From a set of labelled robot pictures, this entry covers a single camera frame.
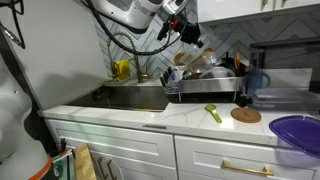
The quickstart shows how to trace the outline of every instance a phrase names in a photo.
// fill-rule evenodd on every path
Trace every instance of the stainless steel sink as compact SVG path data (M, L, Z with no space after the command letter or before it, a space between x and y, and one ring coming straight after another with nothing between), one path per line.
M103 86L67 105L161 112L168 103L161 86Z

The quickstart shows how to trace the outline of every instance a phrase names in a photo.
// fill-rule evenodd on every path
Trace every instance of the white countertop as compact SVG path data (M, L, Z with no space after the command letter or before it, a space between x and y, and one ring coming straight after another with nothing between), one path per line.
M169 103L165 111L160 113L58 106L39 114L50 119L283 147L291 146L270 131L269 123L283 116L307 115L293 112L261 112L260 122L243 123L230 115L231 110L238 107L237 105L233 103L215 105L222 119L221 124L218 124L204 109L206 104ZM144 125L164 126L165 129L144 127Z

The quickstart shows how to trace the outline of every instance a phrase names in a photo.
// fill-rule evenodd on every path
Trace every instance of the backsplash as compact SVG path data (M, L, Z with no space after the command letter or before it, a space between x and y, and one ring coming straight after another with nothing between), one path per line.
M111 2L121 9L126 10L130 6L132 0L111 0ZM189 21L196 22L196 0L190 0L186 8ZM137 49L140 51L152 51L158 49L165 43L165 40L162 40L161 42L157 40L158 32L162 27L162 21L158 17L155 17L152 21L148 31L141 35L133 34L124 27L106 18L103 18L103 20L111 32L124 31L130 34L134 38ZM109 38L102 32L98 23L96 23L96 29L104 61L106 62L109 76L111 76L110 58L105 45ZM206 25L201 26L201 32L201 39L204 43L213 45L218 59L224 57L226 51L229 51L231 56L237 51L241 54L242 59L248 59L248 47L251 43L320 37L320 11L270 16L235 23ZM172 36L172 39L175 39L176 37L177 35L175 34ZM130 46L129 41L125 38L118 37L118 39ZM132 54L125 52L113 43L111 44L111 57L114 61L133 58ZM168 66L173 66L174 55L183 51L186 46L187 44L177 41L160 54L147 57L140 56L139 62L141 70L143 72L147 70L151 78L159 78ZM133 61L130 61L130 67L131 78L136 78L136 69L133 68L135 67Z

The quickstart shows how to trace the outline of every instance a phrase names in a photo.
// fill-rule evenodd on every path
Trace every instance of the dish drying rack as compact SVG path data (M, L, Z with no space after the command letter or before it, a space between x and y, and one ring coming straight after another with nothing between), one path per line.
M218 96L220 96L221 93L228 93L230 97L230 100L224 102L237 103L241 99L241 93L239 92L244 92L242 90L245 84L244 76L172 81L170 79L172 72L173 70L169 67L160 77L160 81L168 96L178 97L178 101L175 101L175 103L182 103L183 96L185 95L208 97L208 94L219 94Z

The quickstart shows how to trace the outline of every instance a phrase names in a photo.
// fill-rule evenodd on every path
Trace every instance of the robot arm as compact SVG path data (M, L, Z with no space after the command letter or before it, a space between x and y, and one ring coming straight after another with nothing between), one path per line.
M88 7L86 0L81 1ZM127 11L119 9L107 0L91 1L99 15L121 24L133 33L145 33L157 14L164 22L158 40L165 38L172 29L180 33L181 41L197 44L199 47L203 45L199 40L199 25L189 23L181 13L188 0L133 0Z

